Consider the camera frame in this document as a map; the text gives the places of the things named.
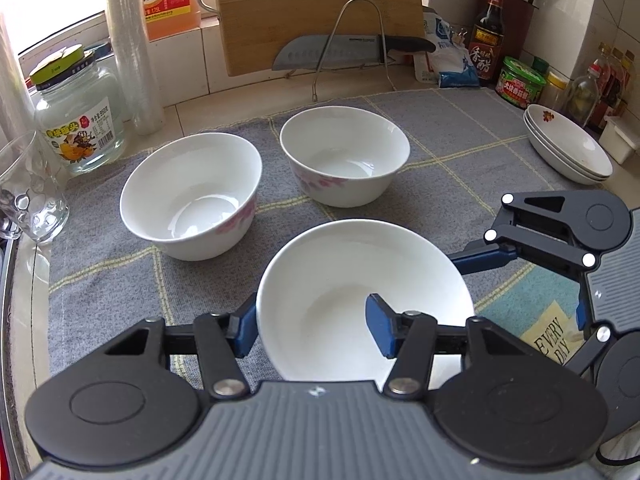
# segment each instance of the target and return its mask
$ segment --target knife block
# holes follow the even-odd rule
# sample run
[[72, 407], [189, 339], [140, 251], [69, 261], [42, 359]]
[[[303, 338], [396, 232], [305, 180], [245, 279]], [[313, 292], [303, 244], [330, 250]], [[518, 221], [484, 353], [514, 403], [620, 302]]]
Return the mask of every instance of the knife block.
[[[476, 20], [476, 16], [480, 14], [486, 7], [488, 0], [478, 0], [476, 15], [472, 22]], [[491, 82], [498, 81], [500, 76], [500, 68], [502, 60], [505, 56], [511, 56], [515, 59], [520, 58], [524, 41], [527, 39], [529, 25], [533, 17], [533, 10], [536, 7], [525, 0], [504, 0], [502, 4], [502, 21], [504, 23], [504, 39], [502, 40], [502, 50], [500, 51], [500, 60], [498, 61], [498, 70], [495, 71]]]

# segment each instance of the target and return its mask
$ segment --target white ceramic bowl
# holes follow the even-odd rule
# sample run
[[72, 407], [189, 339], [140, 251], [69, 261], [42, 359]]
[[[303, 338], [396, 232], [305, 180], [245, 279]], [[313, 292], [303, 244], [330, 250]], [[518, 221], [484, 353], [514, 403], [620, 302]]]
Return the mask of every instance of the white ceramic bowl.
[[[396, 312], [420, 310], [441, 324], [461, 326], [474, 314], [456, 267], [416, 233], [377, 220], [322, 224], [286, 244], [258, 287], [258, 330], [282, 377], [382, 387], [394, 361], [367, 328], [373, 292]], [[436, 356], [431, 387], [459, 371], [460, 356]]]
[[555, 156], [557, 156], [560, 160], [562, 160], [572, 170], [577, 171], [578, 173], [583, 174], [585, 177], [595, 180], [597, 182], [604, 182], [606, 180], [605, 177], [597, 176], [596, 174], [591, 173], [590, 171], [580, 168], [577, 164], [572, 162], [572, 160], [568, 158], [564, 153], [562, 153], [554, 145], [552, 145], [548, 140], [546, 140], [545, 137], [543, 137], [542, 134], [540, 134], [539, 131], [532, 125], [526, 112], [524, 113], [524, 122], [527, 125], [527, 128], [529, 129], [529, 131], [533, 135], [535, 135], [538, 138], [538, 140], [545, 145], [546, 148], [551, 150], [551, 152], [553, 152]]
[[345, 106], [294, 115], [280, 131], [280, 144], [300, 189], [334, 207], [377, 199], [409, 158], [409, 141], [400, 128]]
[[583, 173], [578, 173], [578, 171], [574, 170], [574, 168], [571, 168], [567, 163], [562, 161], [546, 144], [543, 144], [543, 141], [538, 137], [538, 134], [536, 134], [534, 130], [529, 128], [528, 136], [529, 142], [533, 148], [558, 173], [564, 175], [569, 180], [577, 182], [578, 184], [594, 186], [594, 184], [598, 183], [597, 180], [593, 180]]
[[607, 153], [580, 126], [541, 105], [529, 105], [526, 113], [537, 132], [574, 164], [600, 177], [608, 178], [613, 174]]
[[251, 225], [261, 174], [258, 150], [241, 137], [204, 133], [174, 140], [131, 173], [120, 217], [173, 258], [213, 258]]

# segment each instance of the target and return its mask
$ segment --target green jar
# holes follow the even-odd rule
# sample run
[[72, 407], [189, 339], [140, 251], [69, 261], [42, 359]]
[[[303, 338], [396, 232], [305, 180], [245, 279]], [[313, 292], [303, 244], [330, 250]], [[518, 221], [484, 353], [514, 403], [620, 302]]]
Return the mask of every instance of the green jar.
[[505, 57], [495, 92], [520, 108], [536, 102], [546, 81], [538, 72], [513, 57]]

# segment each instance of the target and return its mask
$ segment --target cable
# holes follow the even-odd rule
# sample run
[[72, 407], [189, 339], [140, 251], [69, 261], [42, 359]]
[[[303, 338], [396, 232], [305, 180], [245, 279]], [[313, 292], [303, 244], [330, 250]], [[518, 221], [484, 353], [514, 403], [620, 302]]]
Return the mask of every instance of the cable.
[[596, 458], [598, 459], [598, 462], [600, 462], [601, 464], [616, 466], [616, 467], [623, 466], [623, 465], [631, 465], [631, 464], [635, 464], [636, 462], [640, 462], [640, 455], [632, 456], [630, 458], [623, 458], [622, 460], [613, 460], [611, 458], [607, 458], [602, 455], [602, 453], [600, 452], [600, 448], [598, 448], [598, 450], [596, 451]]

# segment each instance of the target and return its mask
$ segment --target cutting board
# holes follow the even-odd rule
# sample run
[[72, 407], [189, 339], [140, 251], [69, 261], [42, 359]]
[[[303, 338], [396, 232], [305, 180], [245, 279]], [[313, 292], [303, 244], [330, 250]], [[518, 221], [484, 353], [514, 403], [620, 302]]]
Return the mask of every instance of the cutting board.
[[[348, 0], [217, 0], [226, 67], [230, 76], [270, 69], [280, 49], [305, 34], [329, 34]], [[424, 36], [422, 0], [373, 0], [383, 15], [385, 33]], [[352, 3], [340, 34], [379, 34], [376, 9]]]

